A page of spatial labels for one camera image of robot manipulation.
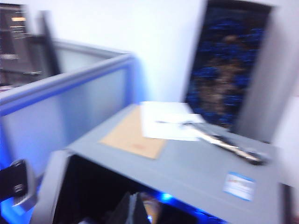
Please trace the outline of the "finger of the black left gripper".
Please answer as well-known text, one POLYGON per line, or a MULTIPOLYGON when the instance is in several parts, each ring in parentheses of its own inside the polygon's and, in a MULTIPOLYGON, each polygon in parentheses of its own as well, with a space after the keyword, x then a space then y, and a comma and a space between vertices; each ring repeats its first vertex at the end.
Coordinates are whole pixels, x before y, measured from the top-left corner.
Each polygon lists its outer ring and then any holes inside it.
POLYGON ((30 164, 16 160, 0 171, 0 201, 12 198, 13 207, 34 207, 37 202, 37 181, 30 164))

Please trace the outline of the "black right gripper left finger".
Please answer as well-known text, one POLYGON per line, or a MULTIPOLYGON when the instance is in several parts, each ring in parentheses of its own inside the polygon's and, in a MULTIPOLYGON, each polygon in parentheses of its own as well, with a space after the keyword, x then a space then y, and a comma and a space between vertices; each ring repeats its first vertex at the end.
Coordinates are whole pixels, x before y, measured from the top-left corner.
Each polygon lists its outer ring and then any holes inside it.
POLYGON ((137 194, 126 193, 114 211, 115 224, 132 224, 137 194))

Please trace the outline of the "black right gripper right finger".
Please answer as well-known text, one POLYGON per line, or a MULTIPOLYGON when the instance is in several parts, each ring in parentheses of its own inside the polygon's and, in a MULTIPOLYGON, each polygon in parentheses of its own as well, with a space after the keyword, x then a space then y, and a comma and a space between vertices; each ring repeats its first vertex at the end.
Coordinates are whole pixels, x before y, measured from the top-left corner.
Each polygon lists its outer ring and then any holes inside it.
POLYGON ((136 196, 135 203, 135 223, 136 224, 150 224, 150 220, 148 219, 148 214, 144 207, 142 198, 140 194, 136 196))

